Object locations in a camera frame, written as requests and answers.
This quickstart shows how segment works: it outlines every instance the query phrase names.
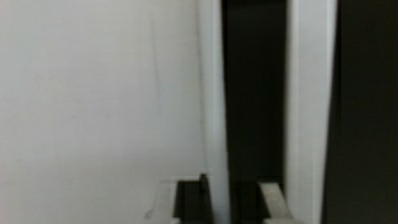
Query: black panel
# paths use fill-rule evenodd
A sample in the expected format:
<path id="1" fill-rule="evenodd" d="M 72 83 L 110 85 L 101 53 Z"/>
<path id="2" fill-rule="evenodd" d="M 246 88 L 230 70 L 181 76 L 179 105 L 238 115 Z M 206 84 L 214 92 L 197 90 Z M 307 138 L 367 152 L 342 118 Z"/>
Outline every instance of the black panel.
<path id="1" fill-rule="evenodd" d="M 255 223 L 255 182 L 282 182 L 286 2 L 229 0 L 223 15 L 232 215 Z"/>
<path id="2" fill-rule="evenodd" d="M 326 224 L 398 223 L 398 1 L 341 1 Z"/>
<path id="3" fill-rule="evenodd" d="M 213 224 L 213 209 L 207 178 L 200 181 L 179 181 L 174 217 L 181 224 Z"/>

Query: white surface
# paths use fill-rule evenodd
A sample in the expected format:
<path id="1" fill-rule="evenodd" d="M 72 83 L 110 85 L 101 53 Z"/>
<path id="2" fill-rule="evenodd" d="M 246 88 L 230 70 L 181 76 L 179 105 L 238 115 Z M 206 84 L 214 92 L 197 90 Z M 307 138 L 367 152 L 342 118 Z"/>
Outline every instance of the white surface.
<path id="1" fill-rule="evenodd" d="M 259 189 L 271 219 L 291 219 L 282 191 L 277 183 L 261 183 Z"/>
<path id="2" fill-rule="evenodd" d="M 204 130 L 214 223 L 229 224 L 220 0 L 200 0 Z"/>
<path id="3" fill-rule="evenodd" d="M 0 223 L 140 224 L 206 171 L 197 2 L 0 5 Z"/>
<path id="4" fill-rule="evenodd" d="M 335 0 L 289 0 L 287 203 L 319 224 L 330 104 Z"/>

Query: white wall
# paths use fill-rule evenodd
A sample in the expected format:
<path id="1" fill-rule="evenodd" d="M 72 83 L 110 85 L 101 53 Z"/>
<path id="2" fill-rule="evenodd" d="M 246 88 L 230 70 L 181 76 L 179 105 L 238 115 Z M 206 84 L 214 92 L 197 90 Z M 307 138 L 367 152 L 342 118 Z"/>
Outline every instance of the white wall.
<path id="1" fill-rule="evenodd" d="M 287 203 L 319 224 L 332 81 L 335 0 L 289 0 Z"/>
<path id="2" fill-rule="evenodd" d="M 0 0 L 0 223 L 140 224 L 206 169 L 193 0 Z"/>

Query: white door frame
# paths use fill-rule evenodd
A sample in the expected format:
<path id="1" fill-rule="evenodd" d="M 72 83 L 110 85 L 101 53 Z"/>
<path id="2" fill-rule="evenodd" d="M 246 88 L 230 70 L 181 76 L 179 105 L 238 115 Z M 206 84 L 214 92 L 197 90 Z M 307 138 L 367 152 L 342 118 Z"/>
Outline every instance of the white door frame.
<path id="1" fill-rule="evenodd" d="M 197 0 L 207 174 L 214 223 L 230 223 L 222 60 L 222 2 Z"/>
<path id="2" fill-rule="evenodd" d="M 293 216 L 319 224 L 337 0 L 289 0 L 286 194 Z"/>

